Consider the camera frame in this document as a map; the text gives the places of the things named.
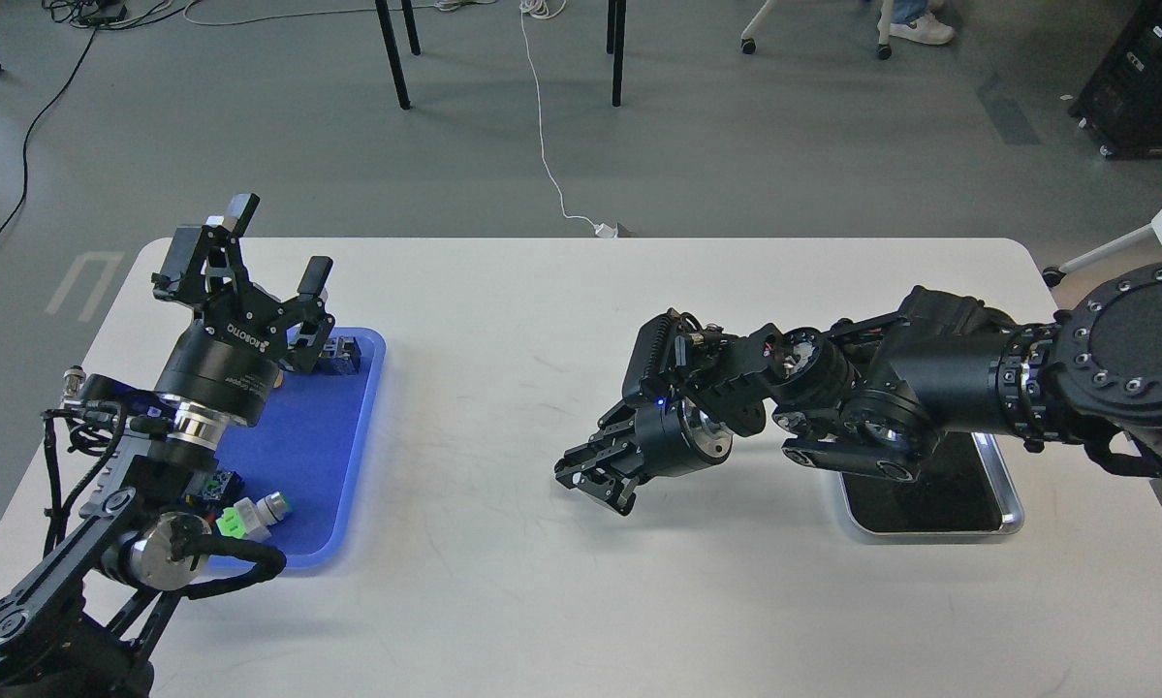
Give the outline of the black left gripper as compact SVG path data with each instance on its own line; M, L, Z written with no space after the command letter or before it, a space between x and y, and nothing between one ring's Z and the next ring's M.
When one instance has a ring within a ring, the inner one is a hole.
M324 300L332 257L313 256L297 295L284 303L253 292L239 240L258 204L253 193L236 194L225 215L177 226L162 269L151 274L155 300L194 310L155 393L225 413L243 426L261 420L284 372L315 369L335 328Z

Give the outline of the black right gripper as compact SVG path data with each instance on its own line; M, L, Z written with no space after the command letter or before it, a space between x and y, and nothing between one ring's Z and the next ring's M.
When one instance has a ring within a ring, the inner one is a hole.
M637 485L719 465L733 442L731 430L693 402L616 405L597 426L586 442L564 452L554 478L621 516L634 508Z

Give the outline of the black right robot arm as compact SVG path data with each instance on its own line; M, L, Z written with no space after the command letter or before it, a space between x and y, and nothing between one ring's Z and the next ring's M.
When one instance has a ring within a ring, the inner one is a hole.
M899 483L921 481L954 432L1033 454L1078 445L1104 472L1162 478L1162 262L1046 324L923 286L895 312L825 331L731 334L666 310L641 325L621 401L553 473L629 514L637 485L719 465L767 423L794 463Z

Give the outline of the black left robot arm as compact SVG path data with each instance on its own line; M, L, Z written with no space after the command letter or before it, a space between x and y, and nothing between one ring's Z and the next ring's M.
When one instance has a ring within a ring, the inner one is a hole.
M311 257L284 301L249 278L239 242L258 203L235 195L173 235L152 293L192 319L155 389L92 374L42 416L46 544L0 599L0 697L146 697L180 600L284 571L282 552L214 533L182 503L216 468L225 429L257 425L277 379L311 370L335 324L330 258Z

